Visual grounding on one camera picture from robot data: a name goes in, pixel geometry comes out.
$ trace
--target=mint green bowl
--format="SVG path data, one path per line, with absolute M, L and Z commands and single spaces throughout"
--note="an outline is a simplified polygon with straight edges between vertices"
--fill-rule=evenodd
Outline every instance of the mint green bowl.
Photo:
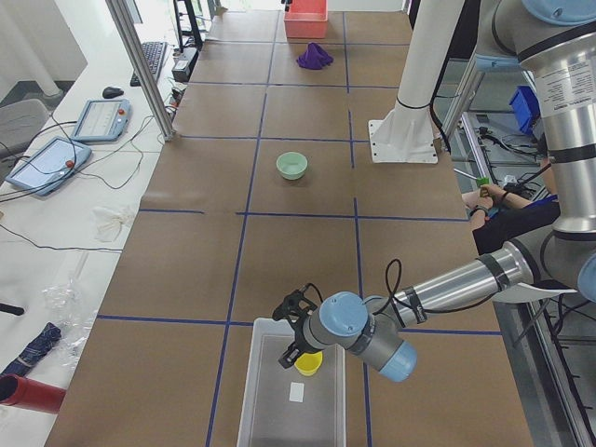
M 297 152 L 286 152 L 278 157 L 276 162 L 278 171 L 286 180 L 298 180 L 305 175 L 308 161 Z

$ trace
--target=purple cloth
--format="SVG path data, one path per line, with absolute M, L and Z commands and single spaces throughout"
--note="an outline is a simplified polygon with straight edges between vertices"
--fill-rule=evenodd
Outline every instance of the purple cloth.
M 311 42 L 308 44 L 305 53 L 298 56 L 296 61 L 302 68 L 307 68 L 308 70 L 320 70 L 325 65 L 331 64 L 333 62 L 333 57 L 321 48 L 319 44 Z
M 44 330 L 25 347 L 25 350 L 16 359 L 12 360 L 0 375 L 16 374 L 24 377 L 39 360 L 46 356 L 60 338 L 60 329 L 52 323 L 48 323 Z

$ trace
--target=white table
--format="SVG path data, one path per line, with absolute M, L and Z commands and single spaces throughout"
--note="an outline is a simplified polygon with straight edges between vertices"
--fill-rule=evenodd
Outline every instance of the white table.
M 59 122 L 76 120 L 85 102 L 89 99 L 100 99 L 105 87 L 120 86 L 125 90 L 121 98 L 127 98 L 132 107 L 129 125 L 117 142 L 93 145 L 90 161 L 117 149 L 137 132 L 143 118 L 151 115 L 142 89 L 129 87 L 132 68 L 119 35 L 114 33 L 106 42 L 98 45 L 104 48 L 101 56 L 89 62 L 54 114 Z M 174 83 L 171 79 L 171 56 L 170 47 L 168 60 L 158 83 L 164 99 L 169 96 Z M 50 119 L 46 127 L 52 124 L 55 123 Z M 63 136 L 63 133 L 58 128 L 44 133 L 34 141 L 26 155 L 33 154 L 45 142 L 60 135 Z M 98 179 L 76 175 L 47 197 L 25 196 L 0 203 L 0 210 L 5 214 L 0 224 L 39 245 L 121 249 L 127 240 L 129 228 L 123 227 L 114 242 L 100 242 L 95 239 L 96 225 L 92 210 L 95 207 L 118 209 L 121 206 L 129 206 L 135 211 L 139 208 L 141 196 L 149 183 L 163 145 L 155 120 L 150 122 L 134 142 L 144 157 L 140 169 L 123 188 L 112 190 Z M 85 172 L 101 175 L 110 184 L 120 185 L 135 170 L 140 156 L 137 150 L 127 145 L 113 156 L 89 167 Z M 0 195 L 14 191 L 18 190 L 8 183 L 0 186 Z M 0 196 L 0 201 L 8 197 L 11 196 Z M 47 322 L 56 321 L 56 310 L 46 307 L 42 290 L 66 284 L 83 252 L 40 250 L 0 228 L 0 253 L 0 303 L 25 308 L 25 314 L 21 317 L 0 313 L 2 370 L 42 331 Z M 93 320 L 118 258 L 118 252 L 89 253 L 76 282 L 82 320 Z M 87 333 L 82 329 L 76 330 L 80 331 L 77 333 Z M 68 332 L 64 331 L 63 336 L 68 336 Z M 75 368 L 73 365 L 64 366 L 67 359 L 65 352 L 61 351 L 61 345 L 57 345 L 28 377 L 54 386 L 68 387 Z M 0 406 L 0 445 L 43 446 L 54 420 L 55 416 L 51 414 Z

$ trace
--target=keyboard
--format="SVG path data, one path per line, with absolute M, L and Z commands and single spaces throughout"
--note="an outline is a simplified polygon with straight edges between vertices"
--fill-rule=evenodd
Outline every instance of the keyboard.
M 167 42 L 143 42 L 142 52 L 149 63 L 149 68 L 153 74 L 153 78 L 157 80 L 159 78 L 159 72 L 161 72 L 161 65 L 163 64 L 164 58 L 166 57 L 166 48 L 168 48 Z M 138 87 L 141 84 L 141 80 L 136 75 L 132 74 L 130 79 L 131 87 Z

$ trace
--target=computer mouse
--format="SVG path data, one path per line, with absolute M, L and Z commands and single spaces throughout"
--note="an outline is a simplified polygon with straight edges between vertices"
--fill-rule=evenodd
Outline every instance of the computer mouse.
M 116 96 L 120 96 L 123 94 L 124 90 L 120 87 L 106 87 L 103 89 L 102 96 L 106 100 L 111 100 L 112 98 L 115 98 Z

